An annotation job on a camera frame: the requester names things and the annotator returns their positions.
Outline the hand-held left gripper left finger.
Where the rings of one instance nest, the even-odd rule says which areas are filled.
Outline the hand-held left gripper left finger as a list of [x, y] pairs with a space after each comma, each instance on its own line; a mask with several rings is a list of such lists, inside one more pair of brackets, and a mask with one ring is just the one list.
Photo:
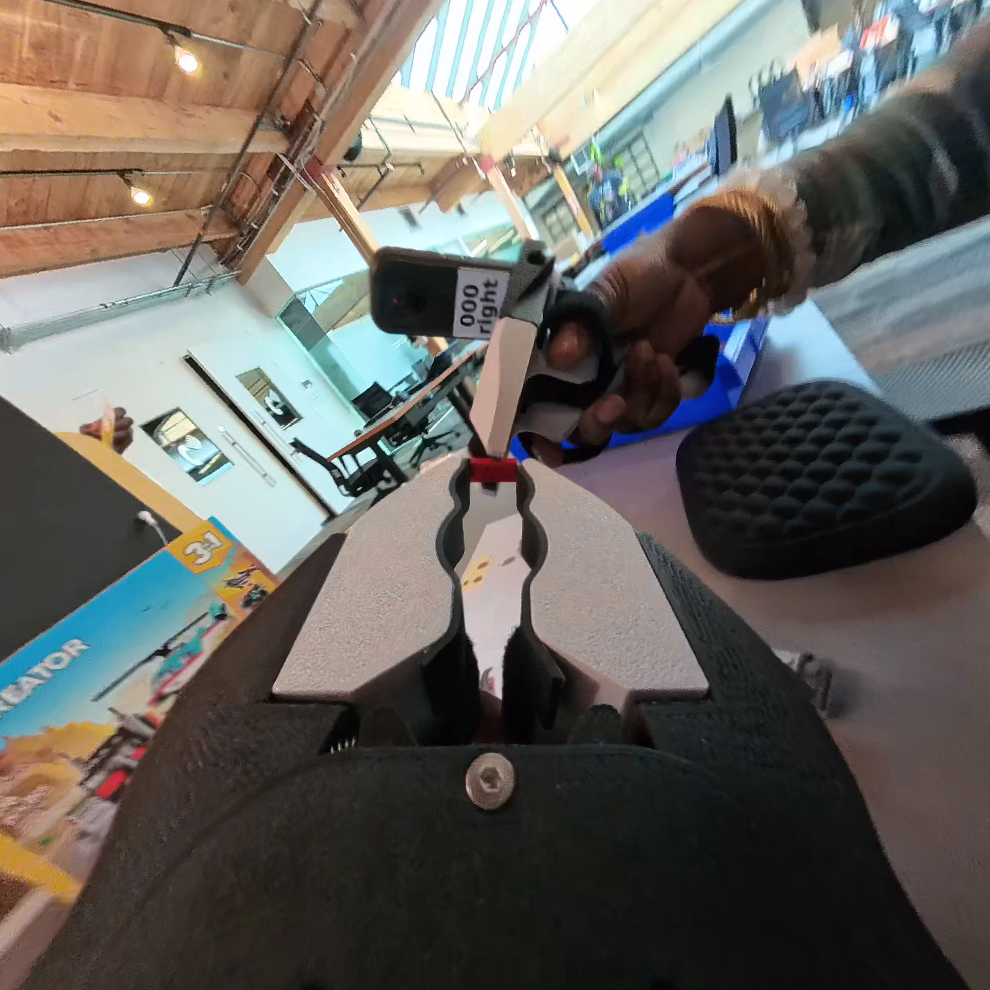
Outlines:
[[455, 564], [464, 554], [469, 462], [442, 460], [344, 536], [271, 695], [362, 719], [390, 709], [419, 745], [463, 746], [481, 714], [479, 671]]

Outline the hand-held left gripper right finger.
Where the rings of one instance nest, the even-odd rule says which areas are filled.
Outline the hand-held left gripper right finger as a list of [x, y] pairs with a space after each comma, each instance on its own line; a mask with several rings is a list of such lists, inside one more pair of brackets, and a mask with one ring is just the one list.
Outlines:
[[504, 657], [507, 739], [556, 743], [596, 707], [623, 727], [640, 703], [705, 698], [708, 679], [628, 521], [534, 460], [519, 466], [517, 494], [530, 572]]

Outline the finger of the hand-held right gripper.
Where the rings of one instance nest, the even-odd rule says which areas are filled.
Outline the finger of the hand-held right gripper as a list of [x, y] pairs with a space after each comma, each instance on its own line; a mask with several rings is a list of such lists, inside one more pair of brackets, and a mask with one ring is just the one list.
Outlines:
[[488, 342], [469, 422], [489, 458], [508, 455], [537, 337], [536, 324], [503, 317]]

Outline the person's right forearm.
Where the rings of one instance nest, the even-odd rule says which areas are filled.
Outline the person's right forearm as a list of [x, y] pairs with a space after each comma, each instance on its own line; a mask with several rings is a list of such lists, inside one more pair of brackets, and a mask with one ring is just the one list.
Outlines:
[[771, 170], [795, 237], [795, 273], [778, 304], [860, 266], [964, 226], [989, 209], [989, 28], [835, 138]]

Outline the grey desk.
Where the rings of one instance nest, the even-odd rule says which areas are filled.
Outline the grey desk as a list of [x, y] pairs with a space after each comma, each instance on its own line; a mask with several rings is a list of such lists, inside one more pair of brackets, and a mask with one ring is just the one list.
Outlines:
[[988, 988], [988, 541], [974, 522], [919, 551], [790, 581], [736, 579], [698, 551], [675, 454], [685, 433], [562, 473], [673, 552], [772, 648], [835, 663], [828, 725], [888, 859], [971, 988]]

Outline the person's right hand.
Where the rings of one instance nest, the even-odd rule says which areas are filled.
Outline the person's right hand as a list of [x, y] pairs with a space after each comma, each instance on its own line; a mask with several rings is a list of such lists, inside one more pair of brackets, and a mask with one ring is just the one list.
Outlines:
[[707, 202], [621, 254], [589, 290], [625, 350], [622, 387], [583, 411], [568, 442], [600, 447], [615, 432], [667, 421], [682, 400], [675, 358], [712, 315], [746, 303], [762, 275], [761, 239], [749, 221]]

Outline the wooden office table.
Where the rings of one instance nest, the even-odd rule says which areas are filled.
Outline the wooden office table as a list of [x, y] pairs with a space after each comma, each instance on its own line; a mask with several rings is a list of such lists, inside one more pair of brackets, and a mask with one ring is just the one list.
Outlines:
[[399, 487], [419, 470], [428, 452], [448, 452], [450, 433], [431, 435], [437, 409], [449, 402], [465, 418], [465, 382], [479, 369], [486, 349], [484, 344], [465, 343], [440, 354], [439, 373], [373, 416], [336, 452], [315, 455], [340, 494], [357, 499]]

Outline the black office chair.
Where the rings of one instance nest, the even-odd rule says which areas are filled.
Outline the black office chair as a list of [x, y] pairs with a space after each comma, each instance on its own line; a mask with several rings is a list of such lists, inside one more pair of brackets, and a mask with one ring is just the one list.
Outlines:
[[427, 433], [431, 415], [449, 392], [448, 386], [444, 384], [424, 388], [398, 406], [383, 430], [383, 439], [379, 441], [382, 457], [397, 463], [397, 451], [403, 444]]
[[326, 457], [300, 439], [291, 439], [290, 445], [294, 452], [327, 470], [340, 493], [352, 499], [373, 492], [378, 500], [399, 486], [387, 465], [377, 457], [362, 464], [351, 454], [336, 459]]

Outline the toy brick instruction booklet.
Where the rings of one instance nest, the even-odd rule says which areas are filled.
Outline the toy brick instruction booklet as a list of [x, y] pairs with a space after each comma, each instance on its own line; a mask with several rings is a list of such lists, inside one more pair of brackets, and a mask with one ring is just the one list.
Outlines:
[[520, 624], [522, 592], [530, 566], [522, 554], [523, 519], [513, 484], [471, 487], [464, 516], [460, 576], [464, 623], [473, 645], [481, 688], [503, 694], [504, 655]]

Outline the small dark grey brick assembly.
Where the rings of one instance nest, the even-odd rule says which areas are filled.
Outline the small dark grey brick assembly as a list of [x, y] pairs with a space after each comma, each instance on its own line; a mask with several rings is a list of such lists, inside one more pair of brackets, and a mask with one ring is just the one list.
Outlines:
[[828, 717], [834, 700], [834, 670], [831, 664], [811, 651], [774, 650], [774, 654], [805, 684], [819, 715]]

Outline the black padded wrist rest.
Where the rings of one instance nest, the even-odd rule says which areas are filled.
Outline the black padded wrist rest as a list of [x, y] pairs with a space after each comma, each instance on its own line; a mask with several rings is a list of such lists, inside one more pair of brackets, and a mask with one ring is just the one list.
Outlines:
[[918, 550], [978, 505], [970, 469], [936, 433], [828, 379], [696, 428], [676, 473], [699, 551], [741, 579], [810, 577]]

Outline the colourful toy brick box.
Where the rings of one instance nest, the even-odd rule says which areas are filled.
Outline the colourful toy brick box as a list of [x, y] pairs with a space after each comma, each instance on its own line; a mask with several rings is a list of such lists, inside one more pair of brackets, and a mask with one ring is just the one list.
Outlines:
[[278, 587], [209, 519], [2, 662], [2, 914], [75, 900], [178, 696]]

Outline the black panel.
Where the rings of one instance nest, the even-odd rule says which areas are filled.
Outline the black panel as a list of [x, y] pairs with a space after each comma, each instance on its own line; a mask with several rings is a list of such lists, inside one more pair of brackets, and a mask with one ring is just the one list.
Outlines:
[[42, 635], [160, 551], [144, 505], [1, 400], [1, 657]]

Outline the black computer monitor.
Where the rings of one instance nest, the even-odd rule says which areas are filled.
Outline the black computer monitor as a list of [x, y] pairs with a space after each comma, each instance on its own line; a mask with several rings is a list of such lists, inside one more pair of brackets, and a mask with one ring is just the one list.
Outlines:
[[737, 162], [737, 129], [734, 100], [726, 94], [716, 113], [707, 140], [707, 155], [711, 174], [718, 178], [728, 175]]
[[808, 128], [812, 117], [812, 101], [797, 69], [763, 86], [760, 106], [761, 130], [771, 145], [796, 139]]

